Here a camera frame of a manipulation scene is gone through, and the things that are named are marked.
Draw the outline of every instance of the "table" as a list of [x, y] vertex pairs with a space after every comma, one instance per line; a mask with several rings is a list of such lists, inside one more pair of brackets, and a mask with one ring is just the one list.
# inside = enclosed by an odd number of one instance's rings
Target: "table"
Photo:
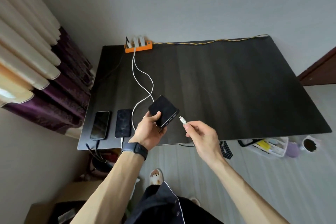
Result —
[[[111, 125], [99, 149], [120, 147], [114, 136], [117, 111], [132, 109], [147, 96], [133, 78], [132, 56], [122, 45], [103, 47], [78, 150], [86, 150], [85, 143], [94, 147], [90, 132], [95, 113], [107, 110], [112, 111]], [[152, 50], [137, 52], [135, 60], [154, 81], [154, 99], [164, 95], [180, 109], [179, 116], [204, 121], [216, 129], [220, 140], [331, 132], [269, 36], [197, 46], [156, 44]], [[137, 70], [135, 75], [151, 89], [146, 75]], [[138, 105], [135, 126], [151, 102], [148, 98]], [[176, 118], [160, 144], [188, 142]]]

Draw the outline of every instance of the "black watch strap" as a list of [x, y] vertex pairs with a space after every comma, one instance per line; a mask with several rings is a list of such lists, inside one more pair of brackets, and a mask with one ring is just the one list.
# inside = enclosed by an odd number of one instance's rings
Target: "black watch strap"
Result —
[[124, 143], [121, 152], [123, 151], [132, 151], [136, 154], [140, 154], [146, 160], [148, 155], [148, 150], [139, 143]]

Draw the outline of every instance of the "dark contents in cup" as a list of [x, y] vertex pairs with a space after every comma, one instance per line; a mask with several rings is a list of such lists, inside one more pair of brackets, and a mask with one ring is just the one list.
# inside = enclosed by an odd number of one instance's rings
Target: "dark contents in cup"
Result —
[[310, 152], [313, 152], [314, 150], [316, 150], [316, 143], [313, 140], [306, 139], [303, 141], [303, 145]]

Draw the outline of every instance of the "person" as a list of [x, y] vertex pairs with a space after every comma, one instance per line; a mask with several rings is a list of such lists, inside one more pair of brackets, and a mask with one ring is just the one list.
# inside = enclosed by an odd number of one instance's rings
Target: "person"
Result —
[[[167, 128], [159, 130], [155, 121], [161, 113], [143, 117], [129, 142], [150, 151]], [[186, 136], [193, 140], [197, 153], [214, 171], [247, 224], [288, 223], [269, 205], [223, 158], [216, 131], [201, 121], [183, 125]], [[120, 223], [135, 181], [145, 158], [123, 151], [106, 179], [90, 196], [71, 224]], [[150, 185], [125, 223], [222, 223], [199, 206], [199, 202], [177, 197], [157, 169], [151, 173]]]

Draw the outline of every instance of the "hand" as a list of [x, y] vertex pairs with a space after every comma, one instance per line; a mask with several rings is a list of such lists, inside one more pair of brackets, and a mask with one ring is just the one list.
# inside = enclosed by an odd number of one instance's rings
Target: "hand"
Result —
[[142, 146], [145, 146], [148, 151], [159, 143], [161, 137], [163, 137], [167, 131], [167, 127], [160, 129], [155, 123], [155, 121], [160, 118], [161, 112], [157, 112], [157, 114], [152, 117], [149, 117], [149, 114], [148, 111], [138, 124], [134, 136], [128, 141], [129, 143], [138, 142]]
[[186, 137], [191, 137], [198, 155], [211, 167], [224, 160], [216, 130], [201, 121], [189, 121], [183, 125]]

